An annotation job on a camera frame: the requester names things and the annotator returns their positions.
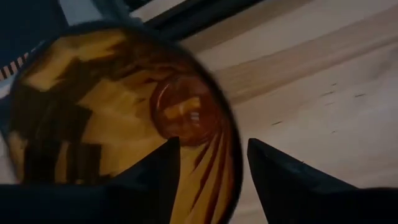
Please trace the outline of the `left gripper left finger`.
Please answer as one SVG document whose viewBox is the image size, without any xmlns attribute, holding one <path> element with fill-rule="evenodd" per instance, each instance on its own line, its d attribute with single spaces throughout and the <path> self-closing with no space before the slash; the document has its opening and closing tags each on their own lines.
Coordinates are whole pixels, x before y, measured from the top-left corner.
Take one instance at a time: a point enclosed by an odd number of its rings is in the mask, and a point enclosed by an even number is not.
<svg viewBox="0 0 398 224">
<path fill-rule="evenodd" d="M 0 184 L 0 224 L 169 224 L 179 178 L 174 137 L 105 184 Z"/>
</svg>

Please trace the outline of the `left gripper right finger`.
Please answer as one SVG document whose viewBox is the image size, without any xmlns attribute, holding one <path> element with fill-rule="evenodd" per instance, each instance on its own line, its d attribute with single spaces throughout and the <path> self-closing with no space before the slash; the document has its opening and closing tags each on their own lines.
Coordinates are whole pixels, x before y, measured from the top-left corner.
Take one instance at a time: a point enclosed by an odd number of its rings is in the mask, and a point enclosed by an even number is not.
<svg viewBox="0 0 398 224">
<path fill-rule="evenodd" d="M 358 188 L 258 139 L 247 157 L 269 224 L 398 224 L 398 188 Z"/>
</svg>

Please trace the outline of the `amber glass cup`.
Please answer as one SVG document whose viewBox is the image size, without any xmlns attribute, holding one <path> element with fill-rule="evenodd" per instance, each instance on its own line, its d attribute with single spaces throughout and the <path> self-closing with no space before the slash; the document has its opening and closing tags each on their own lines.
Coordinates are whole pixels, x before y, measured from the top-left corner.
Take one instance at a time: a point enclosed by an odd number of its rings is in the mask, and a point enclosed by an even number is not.
<svg viewBox="0 0 398 224">
<path fill-rule="evenodd" d="M 101 185 L 180 140 L 169 224 L 227 224 L 243 182 L 233 113 L 211 73 L 143 27 L 72 26 L 28 57 L 0 107 L 15 184 Z"/>
</svg>

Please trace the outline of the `black hazard-striped floor mat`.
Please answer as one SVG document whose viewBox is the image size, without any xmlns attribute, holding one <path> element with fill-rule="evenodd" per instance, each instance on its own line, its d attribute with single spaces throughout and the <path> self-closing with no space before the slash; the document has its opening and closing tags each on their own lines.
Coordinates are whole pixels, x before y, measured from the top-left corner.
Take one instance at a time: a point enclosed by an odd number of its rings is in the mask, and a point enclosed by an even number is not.
<svg viewBox="0 0 398 224">
<path fill-rule="evenodd" d="M 59 0 L 0 0 L 0 81 L 15 74 L 41 41 L 66 26 Z"/>
</svg>

